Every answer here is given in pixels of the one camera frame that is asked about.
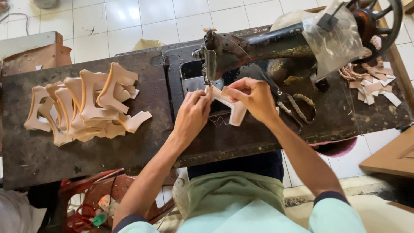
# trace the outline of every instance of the dark pants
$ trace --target dark pants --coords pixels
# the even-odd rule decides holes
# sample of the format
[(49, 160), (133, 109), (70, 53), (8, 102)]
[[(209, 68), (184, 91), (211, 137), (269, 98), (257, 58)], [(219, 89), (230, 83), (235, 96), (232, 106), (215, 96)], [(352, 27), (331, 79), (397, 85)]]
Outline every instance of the dark pants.
[(188, 167), (188, 178), (226, 171), (250, 172), (283, 182), (282, 151), (261, 153)]

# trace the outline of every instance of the scissors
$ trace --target scissors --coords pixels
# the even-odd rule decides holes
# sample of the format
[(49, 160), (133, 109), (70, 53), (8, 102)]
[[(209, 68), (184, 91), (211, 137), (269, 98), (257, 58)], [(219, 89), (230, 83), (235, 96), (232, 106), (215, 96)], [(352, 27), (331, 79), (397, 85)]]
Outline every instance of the scissors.
[(262, 77), (263, 80), (265, 80), (269, 86), (271, 91), (276, 95), (276, 102), (277, 105), (283, 109), (290, 117), (292, 117), (295, 122), (299, 125), (299, 130), (296, 132), (296, 134), (300, 134), (300, 132), (302, 131), (302, 124), (300, 123), (300, 121), (292, 114), (292, 111), (289, 110), (284, 104), (283, 101), (285, 101), (286, 99), (289, 100), (289, 102), (292, 104), (293, 108), (295, 109), (296, 113), (299, 115), (300, 118), (302, 118), (302, 120), (308, 124), (313, 123), (313, 120), (315, 119), (315, 117), (313, 117), (310, 121), (307, 120), (306, 116), (303, 114), (303, 112), (301, 111), (301, 109), (299, 108), (299, 106), (296, 104), (295, 100), (293, 99), (293, 97), (299, 98), (304, 100), (308, 105), (310, 105), (311, 107), (313, 107), (313, 110), (315, 111), (315, 116), (316, 116), (316, 108), (315, 108), (315, 104), (313, 103), (313, 101), (309, 98), (307, 98), (306, 96), (302, 95), (302, 94), (294, 94), (293, 96), (287, 94), (287, 93), (283, 93), (282, 90), (279, 88), (279, 86), (276, 84), (276, 82), (269, 77), (267, 74), (265, 74), (263, 72), (263, 70), (259, 67), (256, 66), (257, 70), (259, 71), (260, 76)]

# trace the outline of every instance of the person's left hand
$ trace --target person's left hand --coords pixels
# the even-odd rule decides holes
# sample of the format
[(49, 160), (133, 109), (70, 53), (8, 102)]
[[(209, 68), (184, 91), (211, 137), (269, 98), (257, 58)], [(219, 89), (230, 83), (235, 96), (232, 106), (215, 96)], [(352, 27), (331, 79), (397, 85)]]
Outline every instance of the person's left hand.
[(198, 90), (187, 93), (178, 110), (174, 130), (171, 133), (171, 136), (178, 140), (178, 146), (187, 148), (206, 125), (212, 101), (211, 92), (206, 94), (203, 90)]

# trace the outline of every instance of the sewing machine handwheel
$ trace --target sewing machine handwheel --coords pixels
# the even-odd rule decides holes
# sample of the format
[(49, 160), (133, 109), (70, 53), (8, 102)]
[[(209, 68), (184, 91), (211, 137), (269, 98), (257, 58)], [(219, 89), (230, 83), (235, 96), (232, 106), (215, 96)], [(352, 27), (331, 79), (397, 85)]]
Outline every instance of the sewing machine handwheel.
[[(372, 55), (366, 58), (359, 58), (353, 61), (354, 64), (367, 63), (378, 56), (381, 56), (387, 49), (389, 49), (394, 43), (400, 31), (402, 22), (402, 4), (400, 0), (388, 0), (390, 6), (385, 10), (378, 13), (373, 13), (374, 5), (377, 0), (372, 0), (366, 8), (360, 8), (360, 0), (351, 0), (347, 4), (347, 8), (350, 9), (354, 6), (352, 11), (356, 23), (358, 25), (358, 33), (361, 36), (362, 45), (372, 51)], [(387, 13), (393, 11), (394, 23), (392, 28), (378, 28), (377, 21), (383, 18)], [(387, 35), (382, 41), (381, 49), (377, 50), (375, 46), (370, 42), (371, 38), (375, 35)]]

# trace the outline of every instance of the person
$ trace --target person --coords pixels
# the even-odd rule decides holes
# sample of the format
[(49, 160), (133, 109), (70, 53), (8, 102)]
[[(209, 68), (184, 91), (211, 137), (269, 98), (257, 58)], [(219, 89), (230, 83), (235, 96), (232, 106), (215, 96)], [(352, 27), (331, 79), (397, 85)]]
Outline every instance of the person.
[[(283, 170), (280, 165), (274, 166), (281, 164), (282, 159), (279, 155), (267, 154), (264, 160), (260, 159), (262, 156), (253, 156), (266, 166), (264, 169), (255, 166), (256, 160), (250, 160), (244, 169), (237, 170), (231, 164), (239, 158), (225, 160), (228, 166), (207, 165), (210, 172), (207, 167), (189, 167), (188, 217), (178, 232), (366, 232), (333, 171), (280, 119), (269, 85), (243, 78), (228, 87), (226, 93), (231, 100), (241, 101), (276, 136), (297, 175), (316, 196), (309, 230), (286, 217), (283, 172), (274, 171), (280, 167)], [(186, 95), (171, 135), (138, 175), (116, 210), (114, 233), (157, 232), (142, 216), (157, 197), (177, 157), (206, 125), (211, 102), (211, 93), (203, 90)]]

